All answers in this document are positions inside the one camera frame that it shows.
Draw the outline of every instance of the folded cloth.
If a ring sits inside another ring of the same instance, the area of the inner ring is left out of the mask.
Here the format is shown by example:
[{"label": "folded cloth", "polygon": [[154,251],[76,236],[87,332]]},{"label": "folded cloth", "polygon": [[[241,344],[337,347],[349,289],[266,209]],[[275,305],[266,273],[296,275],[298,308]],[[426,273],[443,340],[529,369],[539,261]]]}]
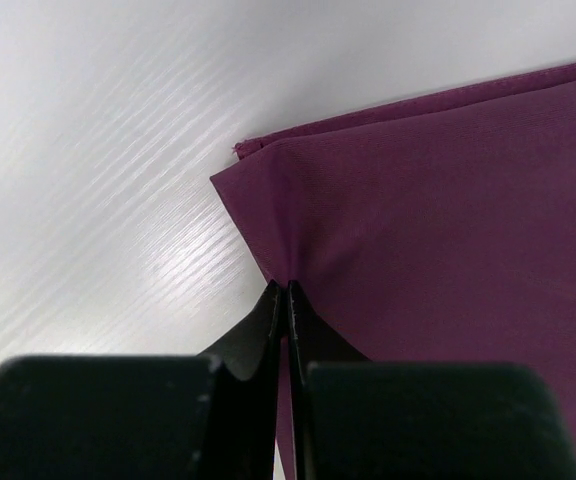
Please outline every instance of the folded cloth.
[{"label": "folded cloth", "polygon": [[236,150],[212,181],[266,278],[374,360],[533,367],[576,440],[576,64]]}]

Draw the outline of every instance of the white table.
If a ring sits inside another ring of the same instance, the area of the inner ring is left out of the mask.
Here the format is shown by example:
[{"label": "white table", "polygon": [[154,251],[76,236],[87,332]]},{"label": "white table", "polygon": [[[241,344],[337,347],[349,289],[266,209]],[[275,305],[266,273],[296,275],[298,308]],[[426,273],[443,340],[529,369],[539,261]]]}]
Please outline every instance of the white table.
[{"label": "white table", "polygon": [[0,362],[235,324],[236,141],[573,60],[576,0],[0,0]]}]

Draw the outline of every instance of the white surface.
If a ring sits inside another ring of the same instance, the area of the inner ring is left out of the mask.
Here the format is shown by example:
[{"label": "white surface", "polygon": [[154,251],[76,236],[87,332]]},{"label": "white surface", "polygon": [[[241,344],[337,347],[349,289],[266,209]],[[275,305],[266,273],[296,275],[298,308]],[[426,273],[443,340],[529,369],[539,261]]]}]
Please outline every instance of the white surface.
[{"label": "white surface", "polygon": [[576,59],[576,0],[0,0],[0,362],[190,353],[264,282],[238,140]]}]

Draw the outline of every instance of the fabric fold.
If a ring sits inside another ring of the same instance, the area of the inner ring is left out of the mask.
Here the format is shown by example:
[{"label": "fabric fold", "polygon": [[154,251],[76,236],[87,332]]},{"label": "fabric fold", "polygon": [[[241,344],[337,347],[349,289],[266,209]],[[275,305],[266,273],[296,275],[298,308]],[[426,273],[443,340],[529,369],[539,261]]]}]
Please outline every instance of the fabric fold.
[{"label": "fabric fold", "polygon": [[375,360],[533,367],[576,440],[576,64],[237,151],[212,180],[267,279]]}]

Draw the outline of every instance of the cloth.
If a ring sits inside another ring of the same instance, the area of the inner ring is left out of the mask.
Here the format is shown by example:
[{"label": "cloth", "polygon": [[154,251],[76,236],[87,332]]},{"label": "cloth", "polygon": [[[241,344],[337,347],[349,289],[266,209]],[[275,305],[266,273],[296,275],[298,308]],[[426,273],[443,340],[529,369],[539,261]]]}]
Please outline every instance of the cloth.
[{"label": "cloth", "polygon": [[576,64],[236,151],[212,180],[266,278],[374,360],[533,367],[576,441]]}]

